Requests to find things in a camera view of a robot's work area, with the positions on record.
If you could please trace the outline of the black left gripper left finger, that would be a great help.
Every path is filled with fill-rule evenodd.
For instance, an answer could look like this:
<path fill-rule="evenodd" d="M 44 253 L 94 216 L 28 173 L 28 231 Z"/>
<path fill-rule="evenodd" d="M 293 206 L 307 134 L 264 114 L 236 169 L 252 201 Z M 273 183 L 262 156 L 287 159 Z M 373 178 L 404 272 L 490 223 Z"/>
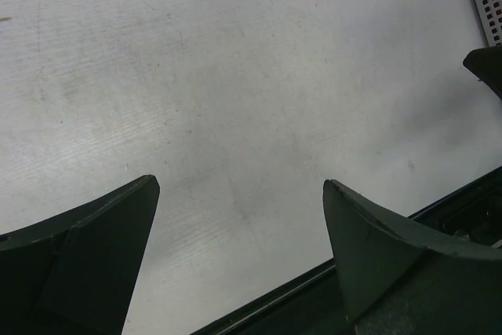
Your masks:
<path fill-rule="evenodd" d="M 159 199 L 144 175 L 1 236 L 3 334 L 120 334 Z"/>

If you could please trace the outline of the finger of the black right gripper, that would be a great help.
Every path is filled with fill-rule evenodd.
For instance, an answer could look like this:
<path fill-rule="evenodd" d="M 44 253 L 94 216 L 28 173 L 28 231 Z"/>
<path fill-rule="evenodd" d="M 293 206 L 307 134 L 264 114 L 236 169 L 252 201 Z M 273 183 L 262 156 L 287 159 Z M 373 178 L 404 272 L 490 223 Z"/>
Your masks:
<path fill-rule="evenodd" d="M 463 66 L 502 99 L 502 47 L 474 49 L 463 60 Z"/>

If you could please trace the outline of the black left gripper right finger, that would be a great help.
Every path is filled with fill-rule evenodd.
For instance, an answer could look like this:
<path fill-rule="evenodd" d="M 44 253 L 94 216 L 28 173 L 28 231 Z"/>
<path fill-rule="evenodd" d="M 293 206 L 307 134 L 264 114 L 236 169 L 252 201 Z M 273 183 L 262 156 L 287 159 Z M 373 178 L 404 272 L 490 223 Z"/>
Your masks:
<path fill-rule="evenodd" d="M 356 333 L 500 333 L 498 249 L 436 231 L 335 180 L 324 184 L 323 209 Z"/>

